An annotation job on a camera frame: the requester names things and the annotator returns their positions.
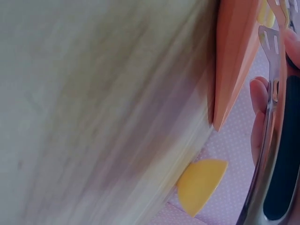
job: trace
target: blurry wooden surface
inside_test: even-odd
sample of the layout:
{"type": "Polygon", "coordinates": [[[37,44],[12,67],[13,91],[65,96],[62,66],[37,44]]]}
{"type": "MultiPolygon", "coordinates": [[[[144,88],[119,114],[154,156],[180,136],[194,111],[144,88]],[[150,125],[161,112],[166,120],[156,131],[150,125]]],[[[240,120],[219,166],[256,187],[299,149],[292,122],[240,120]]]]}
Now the blurry wooden surface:
{"type": "Polygon", "coordinates": [[[212,128],[217,0],[0,2],[0,224],[134,225],[212,128]]]}

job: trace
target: black rubber grip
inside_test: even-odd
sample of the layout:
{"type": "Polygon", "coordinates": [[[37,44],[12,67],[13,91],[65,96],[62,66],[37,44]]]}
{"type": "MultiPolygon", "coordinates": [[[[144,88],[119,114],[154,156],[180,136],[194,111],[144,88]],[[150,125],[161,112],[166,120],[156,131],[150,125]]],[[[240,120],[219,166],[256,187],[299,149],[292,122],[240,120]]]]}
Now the black rubber grip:
{"type": "Polygon", "coordinates": [[[268,220],[281,219],[289,209],[300,166],[300,78],[286,81],[285,114],[274,172],[263,212],[268,220]]]}

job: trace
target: pink polka dot fabric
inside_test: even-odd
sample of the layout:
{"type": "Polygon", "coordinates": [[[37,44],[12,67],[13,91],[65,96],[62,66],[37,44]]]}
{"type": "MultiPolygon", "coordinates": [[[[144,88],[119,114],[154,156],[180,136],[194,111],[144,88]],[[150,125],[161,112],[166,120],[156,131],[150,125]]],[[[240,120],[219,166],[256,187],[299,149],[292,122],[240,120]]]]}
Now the pink polka dot fabric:
{"type": "Polygon", "coordinates": [[[255,115],[251,105],[249,82],[256,76],[267,78],[268,70],[268,61],[260,47],[227,121],[220,132],[214,131],[211,134],[198,156],[198,159],[218,158],[229,162],[220,185],[195,217],[199,223],[192,222],[189,220],[190,218],[182,215],[183,209],[175,194],[157,215],[157,218],[161,218],[160,222],[153,222],[157,219],[154,218],[149,225],[204,223],[208,225],[234,225],[236,223],[254,171],[250,135],[255,115]]]}
{"type": "Polygon", "coordinates": [[[190,217],[185,212],[167,203],[149,225],[206,225],[206,223],[190,217]]]}

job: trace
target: hand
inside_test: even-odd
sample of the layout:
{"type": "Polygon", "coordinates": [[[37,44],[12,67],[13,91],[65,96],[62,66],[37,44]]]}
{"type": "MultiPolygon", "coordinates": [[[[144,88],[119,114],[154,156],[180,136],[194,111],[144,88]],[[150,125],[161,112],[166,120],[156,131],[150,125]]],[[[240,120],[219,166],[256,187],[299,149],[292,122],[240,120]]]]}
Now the hand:
{"type": "MultiPolygon", "coordinates": [[[[300,68],[300,38],[292,30],[285,32],[285,50],[292,62],[300,68]]],[[[263,142],[263,123],[268,102],[268,81],[263,77],[256,77],[250,82],[250,95],[255,120],[251,133],[251,151],[256,164],[263,142]]],[[[300,188],[298,188],[295,207],[289,220],[289,225],[300,224],[300,188]]]]}

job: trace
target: yellow shape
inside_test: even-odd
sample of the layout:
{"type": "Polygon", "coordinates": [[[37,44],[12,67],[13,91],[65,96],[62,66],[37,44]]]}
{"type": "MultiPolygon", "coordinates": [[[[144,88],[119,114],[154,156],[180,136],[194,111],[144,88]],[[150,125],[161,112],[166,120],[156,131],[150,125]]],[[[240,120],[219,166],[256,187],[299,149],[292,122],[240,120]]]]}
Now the yellow shape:
{"type": "Polygon", "coordinates": [[[268,7],[267,0],[262,0],[261,7],[257,16],[257,21],[260,25],[272,28],[275,22],[275,15],[268,7]]]}
{"type": "Polygon", "coordinates": [[[269,13],[267,15],[267,20],[266,20],[266,27],[272,28],[275,22],[275,15],[273,11],[270,9],[269,13]]]}
{"type": "Polygon", "coordinates": [[[257,21],[259,22],[260,25],[264,25],[264,19],[266,16],[266,11],[267,11],[267,0],[262,0],[261,7],[257,16],[257,21]]]}
{"type": "Polygon", "coordinates": [[[177,182],[178,199],[187,214],[194,217],[219,185],[228,162],[205,159],[191,163],[177,182]]]}

